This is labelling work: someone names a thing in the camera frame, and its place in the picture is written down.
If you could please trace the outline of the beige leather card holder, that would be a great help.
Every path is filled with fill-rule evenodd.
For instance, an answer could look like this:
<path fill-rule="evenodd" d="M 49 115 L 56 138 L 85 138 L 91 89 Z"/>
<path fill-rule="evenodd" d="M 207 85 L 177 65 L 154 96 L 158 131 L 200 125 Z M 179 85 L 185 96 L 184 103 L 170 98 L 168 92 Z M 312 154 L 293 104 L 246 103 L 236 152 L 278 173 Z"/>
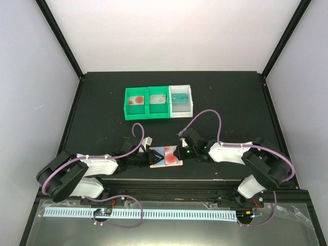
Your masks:
<path fill-rule="evenodd" d="M 163 160 L 159 161 L 156 164 L 150 165 L 150 168 L 165 168 L 165 167 L 175 167 L 182 166 L 183 161 L 179 160 L 174 156 L 174 151 L 177 146 L 167 146 L 167 147 L 153 147 L 152 150 L 155 150 L 160 155 L 164 157 Z"/>

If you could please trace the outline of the teal card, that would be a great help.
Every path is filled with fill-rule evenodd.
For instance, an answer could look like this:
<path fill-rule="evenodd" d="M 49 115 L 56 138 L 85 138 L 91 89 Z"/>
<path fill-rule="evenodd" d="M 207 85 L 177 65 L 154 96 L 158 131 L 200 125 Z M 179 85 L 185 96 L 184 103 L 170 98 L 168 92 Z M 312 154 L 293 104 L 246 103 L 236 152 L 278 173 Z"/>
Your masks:
<path fill-rule="evenodd" d="M 171 94 L 171 102 L 173 104 L 187 104 L 189 97 L 186 93 L 173 93 Z"/>

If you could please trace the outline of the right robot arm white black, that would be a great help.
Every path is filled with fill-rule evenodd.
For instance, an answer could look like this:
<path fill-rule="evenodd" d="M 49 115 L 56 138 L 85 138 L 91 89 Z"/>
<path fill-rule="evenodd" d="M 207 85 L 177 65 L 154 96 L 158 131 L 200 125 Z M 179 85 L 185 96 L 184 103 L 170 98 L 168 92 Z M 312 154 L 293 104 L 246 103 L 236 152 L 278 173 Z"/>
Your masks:
<path fill-rule="evenodd" d="M 229 162 L 244 165 L 250 175 L 244 178 L 233 193 L 234 203 L 246 206 L 252 198 L 263 191 L 276 191 L 281 183 L 292 179 L 295 168 L 281 152 L 271 149 L 264 138 L 245 143 L 206 141 L 192 128 L 178 133 L 181 144 L 174 150 L 178 160 L 200 162 Z"/>

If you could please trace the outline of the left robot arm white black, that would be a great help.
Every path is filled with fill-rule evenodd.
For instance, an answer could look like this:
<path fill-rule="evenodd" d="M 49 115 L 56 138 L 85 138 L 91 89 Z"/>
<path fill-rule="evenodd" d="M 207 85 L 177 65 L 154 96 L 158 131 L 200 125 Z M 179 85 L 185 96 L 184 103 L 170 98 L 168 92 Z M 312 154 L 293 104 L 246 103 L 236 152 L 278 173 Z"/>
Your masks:
<path fill-rule="evenodd" d="M 144 138 L 140 146 L 136 140 L 127 139 L 121 148 L 102 156 L 64 150 L 38 172 L 36 180 L 42 193 L 48 195 L 53 202 L 72 196 L 87 196 L 98 204 L 105 204 L 110 199 L 110 192 L 105 189 L 100 176 L 164 163 L 164 147 L 151 148 L 151 143 L 150 137 Z"/>

